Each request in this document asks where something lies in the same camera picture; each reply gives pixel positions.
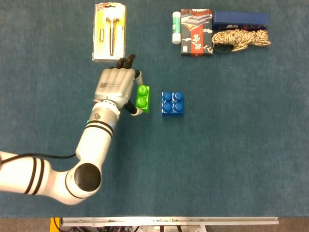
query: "robotic hand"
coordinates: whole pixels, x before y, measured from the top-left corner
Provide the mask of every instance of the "robotic hand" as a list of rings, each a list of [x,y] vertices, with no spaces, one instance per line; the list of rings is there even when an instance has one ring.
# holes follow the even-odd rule
[[[141,71],[131,69],[135,55],[118,60],[100,77],[94,106],[76,148],[80,160],[71,170],[57,172],[48,161],[0,151],[0,190],[45,195],[64,204],[77,204],[102,185],[101,167],[112,141],[120,109],[142,113],[130,101],[134,80],[143,84]]]

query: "black stripe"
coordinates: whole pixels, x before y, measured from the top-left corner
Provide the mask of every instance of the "black stripe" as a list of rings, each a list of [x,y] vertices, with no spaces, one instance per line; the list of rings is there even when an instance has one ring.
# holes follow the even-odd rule
[[[37,192],[39,191],[39,188],[40,188],[41,183],[42,183],[43,175],[44,175],[44,160],[40,159],[40,161],[41,161],[40,177],[39,177],[38,184],[37,184],[34,192],[32,193],[32,195],[37,194]]]
[[[92,120],[92,121],[88,122],[88,124],[90,124],[90,123],[100,123],[100,124],[103,124],[104,126],[107,126],[109,129],[111,129],[112,133],[114,133],[113,128],[110,125],[108,125],[106,122],[102,122],[102,121],[98,121],[98,120]]]
[[[66,185],[66,188],[67,188],[68,192],[69,192],[73,197],[76,197],[76,198],[78,198],[78,199],[85,199],[86,197],[77,197],[77,196],[75,196],[73,193],[71,193],[71,191],[69,190],[69,188],[68,188],[68,186],[67,186],[67,176],[68,176],[68,174],[69,174],[69,172],[66,174],[66,178],[65,178],[65,180],[64,180],[64,183],[65,183],[65,185]]]
[[[32,184],[33,184],[33,180],[34,180],[34,176],[35,176],[35,171],[37,170],[37,159],[36,158],[33,158],[33,168],[32,168],[32,174],[31,174],[31,179],[30,179],[30,182],[28,184],[28,188],[26,189],[26,191],[24,192],[24,194],[28,194],[31,187],[32,187]]]
[[[99,125],[89,125],[89,126],[86,126],[85,129],[87,129],[87,128],[89,128],[89,127],[96,127],[96,128],[100,128],[100,129],[102,129],[102,130],[105,130],[105,131],[111,136],[111,138],[112,138],[112,133],[111,133],[108,129],[106,129],[106,128],[102,127],[102,126],[99,126]]]

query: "blue box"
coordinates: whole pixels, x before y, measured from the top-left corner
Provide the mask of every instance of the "blue box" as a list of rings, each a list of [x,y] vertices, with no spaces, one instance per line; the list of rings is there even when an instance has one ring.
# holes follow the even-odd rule
[[[215,11],[212,29],[266,30],[268,22],[268,13]]]
[[[162,115],[183,115],[182,92],[162,92]]]

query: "blue lego block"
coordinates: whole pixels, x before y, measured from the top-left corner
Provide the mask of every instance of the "blue lego block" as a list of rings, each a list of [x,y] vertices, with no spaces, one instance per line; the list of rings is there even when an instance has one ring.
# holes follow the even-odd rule
[[[162,115],[183,115],[182,92],[162,92]]]

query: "label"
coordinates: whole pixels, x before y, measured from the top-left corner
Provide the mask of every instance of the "label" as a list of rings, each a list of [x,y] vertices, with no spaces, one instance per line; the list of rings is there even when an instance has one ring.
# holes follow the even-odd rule
[[[173,34],[180,33],[180,17],[173,17]]]

